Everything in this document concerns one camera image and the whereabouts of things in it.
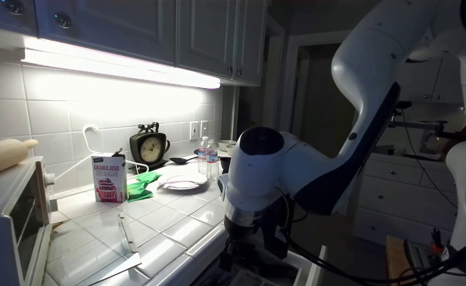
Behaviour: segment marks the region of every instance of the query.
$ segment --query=white plate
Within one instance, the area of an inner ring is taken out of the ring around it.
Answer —
[[[168,183],[166,188],[170,190],[192,190],[201,187],[208,179],[205,175],[195,172],[191,174],[162,175],[157,181],[161,185]]]

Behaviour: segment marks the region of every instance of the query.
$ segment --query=light switch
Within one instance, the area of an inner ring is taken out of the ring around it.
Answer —
[[[198,125],[199,122],[197,121],[191,122],[191,140],[195,140],[199,137]]]
[[[208,136],[208,121],[201,121],[200,136]]]

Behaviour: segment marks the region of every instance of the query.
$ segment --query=plastic bottle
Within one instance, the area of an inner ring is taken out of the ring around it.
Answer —
[[[218,178],[218,152],[217,145],[213,140],[208,141],[206,148],[206,177],[210,180]]]
[[[206,175],[206,148],[208,147],[208,136],[203,136],[198,148],[198,172]]]

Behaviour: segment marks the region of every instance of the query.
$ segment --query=spoon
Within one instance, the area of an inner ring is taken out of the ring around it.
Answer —
[[[189,159],[184,159],[184,158],[169,158],[169,160],[175,162],[176,164],[178,165],[184,165],[184,164],[187,164],[187,161],[189,160],[192,160],[192,159],[196,159],[198,156],[193,156]]]

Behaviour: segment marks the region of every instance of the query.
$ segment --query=toaster oven door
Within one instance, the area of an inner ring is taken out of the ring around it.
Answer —
[[[51,226],[45,272],[59,286],[93,285],[139,264],[129,224],[116,209]]]

